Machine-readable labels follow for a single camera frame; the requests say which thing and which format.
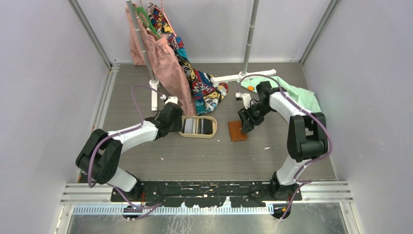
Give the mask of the brown leather card holder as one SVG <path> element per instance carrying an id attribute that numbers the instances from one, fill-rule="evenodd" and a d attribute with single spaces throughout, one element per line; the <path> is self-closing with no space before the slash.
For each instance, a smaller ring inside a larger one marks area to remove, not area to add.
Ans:
<path id="1" fill-rule="evenodd" d="M 228 130 L 232 142 L 247 140 L 247 134 L 242 133 L 242 122 L 240 120 L 228 122 Z"/>

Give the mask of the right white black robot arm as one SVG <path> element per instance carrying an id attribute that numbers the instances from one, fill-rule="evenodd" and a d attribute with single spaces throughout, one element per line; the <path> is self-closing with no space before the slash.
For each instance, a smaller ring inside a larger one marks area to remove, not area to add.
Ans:
<path id="1" fill-rule="evenodd" d="M 268 193 L 273 199 L 288 199 L 299 189 L 301 182 L 297 179 L 304 169 L 328 153 L 325 115 L 299 106 L 283 87 L 273 88 L 269 81 L 260 82 L 256 90 L 259 100 L 253 100 L 247 93 L 237 92 L 235 95 L 236 100 L 244 105 L 238 111 L 240 131 L 243 134 L 251 132 L 263 123 L 265 115 L 270 112 L 279 113 L 288 123 L 288 156 L 282 167 L 273 174 L 268 186 Z"/>

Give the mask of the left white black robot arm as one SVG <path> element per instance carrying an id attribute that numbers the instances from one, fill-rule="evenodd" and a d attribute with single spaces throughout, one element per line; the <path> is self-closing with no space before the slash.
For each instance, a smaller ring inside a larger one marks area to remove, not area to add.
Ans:
<path id="1" fill-rule="evenodd" d="M 86 172 L 91 183 L 108 184 L 123 192 L 130 201 L 137 201 L 143 192 L 141 182 L 119 167 L 123 152 L 142 143 L 158 140 L 182 129 L 183 110 L 169 102 L 153 117 L 119 131 L 94 130 L 80 151 L 75 164 Z"/>

